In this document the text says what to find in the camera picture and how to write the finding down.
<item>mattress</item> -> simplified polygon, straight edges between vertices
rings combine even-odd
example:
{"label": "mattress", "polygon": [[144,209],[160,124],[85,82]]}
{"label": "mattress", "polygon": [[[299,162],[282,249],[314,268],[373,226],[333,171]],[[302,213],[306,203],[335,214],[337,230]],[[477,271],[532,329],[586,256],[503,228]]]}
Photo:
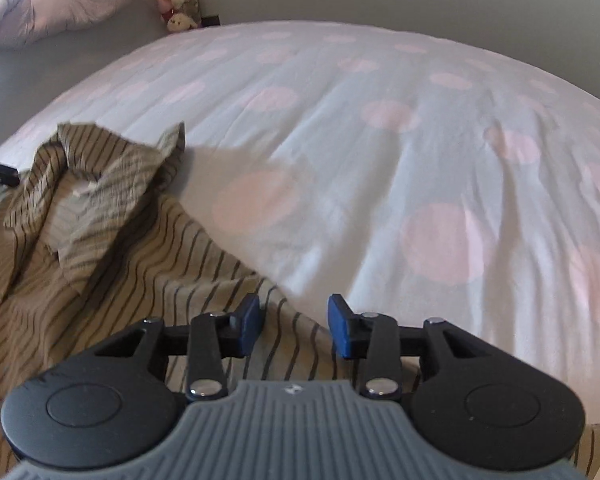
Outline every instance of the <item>mattress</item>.
{"label": "mattress", "polygon": [[579,88],[442,38],[268,22],[136,50],[0,161],[26,168],[61,121],[148,144],[184,121],[172,191],[297,310],[324,323],[339,292],[401,324],[445,317],[600,422],[600,101]]}

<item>white bed sheet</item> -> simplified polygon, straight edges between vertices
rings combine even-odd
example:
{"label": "white bed sheet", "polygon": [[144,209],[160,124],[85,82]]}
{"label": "white bed sheet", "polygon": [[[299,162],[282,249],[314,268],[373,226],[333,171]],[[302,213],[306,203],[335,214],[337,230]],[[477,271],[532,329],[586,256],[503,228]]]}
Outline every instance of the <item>white bed sheet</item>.
{"label": "white bed sheet", "polygon": [[600,422],[600,101],[537,68],[406,32],[273,22],[171,36],[60,96],[59,121],[154,143],[186,122],[176,192],[226,250],[324,322],[442,316],[560,378]]}

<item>bed sheet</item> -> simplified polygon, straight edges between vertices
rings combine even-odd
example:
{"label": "bed sheet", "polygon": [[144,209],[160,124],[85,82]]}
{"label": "bed sheet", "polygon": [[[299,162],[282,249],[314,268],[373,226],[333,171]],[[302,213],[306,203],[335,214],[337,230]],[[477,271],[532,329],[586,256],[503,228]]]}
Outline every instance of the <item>bed sheet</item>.
{"label": "bed sheet", "polygon": [[600,422],[600,101],[579,88],[442,38],[270,22],[123,57],[0,161],[25,168],[60,121],[151,144],[185,121],[174,192],[296,309],[324,322],[340,292],[402,324],[445,317]]}

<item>silver bolt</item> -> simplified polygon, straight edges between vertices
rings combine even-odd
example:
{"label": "silver bolt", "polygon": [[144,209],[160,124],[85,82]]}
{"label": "silver bolt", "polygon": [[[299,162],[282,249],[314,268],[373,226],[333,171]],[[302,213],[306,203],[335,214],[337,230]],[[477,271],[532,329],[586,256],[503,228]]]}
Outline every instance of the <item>silver bolt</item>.
{"label": "silver bolt", "polygon": [[199,379],[193,381],[189,389],[196,397],[211,397],[220,393],[222,384],[213,379]]}
{"label": "silver bolt", "polygon": [[380,377],[377,379],[371,379],[365,384],[366,390],[373,395],[385,396],[391,395],[398,391],[398,383],[394,380],[387,379],[386,377]]}

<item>bed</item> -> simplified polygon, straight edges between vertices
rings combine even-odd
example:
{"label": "bed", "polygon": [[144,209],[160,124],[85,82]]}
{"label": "bed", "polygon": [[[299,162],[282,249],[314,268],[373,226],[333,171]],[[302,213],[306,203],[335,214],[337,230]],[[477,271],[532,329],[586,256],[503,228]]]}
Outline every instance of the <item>bed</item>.
{"label": "bed", "polygon": [[24,170],[63,121],[147,144],[184,121],[171,192],[298,311],[325,323],[339,292],[401,324],[445,317],[600,422],[600,101],[583,90],[445,38],[263,22],[122,57],[0,161]]}

